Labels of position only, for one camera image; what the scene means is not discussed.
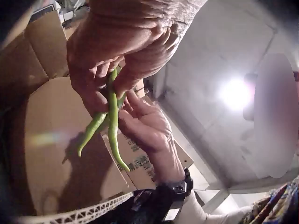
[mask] ceiling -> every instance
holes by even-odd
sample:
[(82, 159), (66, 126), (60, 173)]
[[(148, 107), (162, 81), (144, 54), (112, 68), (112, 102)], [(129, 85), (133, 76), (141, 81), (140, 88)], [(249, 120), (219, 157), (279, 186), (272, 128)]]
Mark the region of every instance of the ceiling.
[[(268, 53), (284, 53), (298, 71), (297, 12), (280, 16), (265, 3), (208, 0), (175, 55), (150, 79), (154, 96), (226, 187), (268, 174), (254, 154), (253, 122), (223, 103), (221, 86), (256, 71)], [(297, 156), (290, 168), (298, 168)]]

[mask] ceiling light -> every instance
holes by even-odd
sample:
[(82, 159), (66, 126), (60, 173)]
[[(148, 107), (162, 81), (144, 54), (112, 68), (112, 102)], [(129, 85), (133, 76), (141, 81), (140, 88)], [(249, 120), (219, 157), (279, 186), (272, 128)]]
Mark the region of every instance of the ceiling light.
[(253, 98), (249, 85), (242, 79), (232, 79), (220, 90), (222, 101), (234, 111), (241, 111)]

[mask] black wristwatch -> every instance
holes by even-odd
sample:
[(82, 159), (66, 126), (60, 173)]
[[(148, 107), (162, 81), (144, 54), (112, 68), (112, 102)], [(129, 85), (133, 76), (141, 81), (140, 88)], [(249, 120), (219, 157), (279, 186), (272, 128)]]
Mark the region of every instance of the black wristwatch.
[(163, 197), (160, 207), (160, 219), (172, 221), (181, 212), (185, 198), (190, 195), (193, 189), (193, 180), (189, 170), (186, 168), (185, 179), (176, 183), (164, 183), (157, 186), (156, 190)]

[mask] cardboard box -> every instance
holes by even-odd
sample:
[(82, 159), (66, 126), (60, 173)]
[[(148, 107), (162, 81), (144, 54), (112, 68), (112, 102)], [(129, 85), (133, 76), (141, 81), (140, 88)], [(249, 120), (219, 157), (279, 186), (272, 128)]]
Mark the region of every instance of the cardboard box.
[(32, 199), (31, 212), (36, 213), (27, 210), (26, 215), (77, 210), (128, 192), (100, 134), (78, 157), (77, 147), (90, 121), (69, 77), (48, 81), (18, 110), (11, 134), (11, 177), (14, 192), (22, 192), (20, 202)]
[[(120, 152), (133, 172), (119, 170), (100, 134), (77, 156), (91, 117), (69, 77), (63, 77), (68, 74), (66, 37), (56, 11), (30, 23), (1, 52), (0, 66), (0, 105), (22, 102), (12, 114), (10, 176), (23, 215), (68, 212), (155, 187), (146, 154), (121, 133)], [(143, 97), (142, 80), (137, 90)], [(193, 163), (177, 149), (186, 167)]]
[(68, 74), (66, 38), (56, 11), (30, 23), (0, 55), (0, 105), (12, 106), (49, 79)]

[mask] hand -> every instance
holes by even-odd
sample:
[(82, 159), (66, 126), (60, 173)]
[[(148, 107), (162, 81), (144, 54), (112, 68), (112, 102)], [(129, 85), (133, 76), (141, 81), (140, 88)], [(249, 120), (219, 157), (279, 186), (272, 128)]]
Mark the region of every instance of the hand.
[(113, 86), (118, 97), (157, 73), (176, 51), (207, 0), (90, 0), (90, 13), (67, 42), (71, 84), (89, 113), (108, 111), (108, 71), (125, 59)]
[(130, 90), (118, 116), (120, 130), (147, 153), (159, 182), (185, 179), (170, 124), (160, 109), (139, 99)]

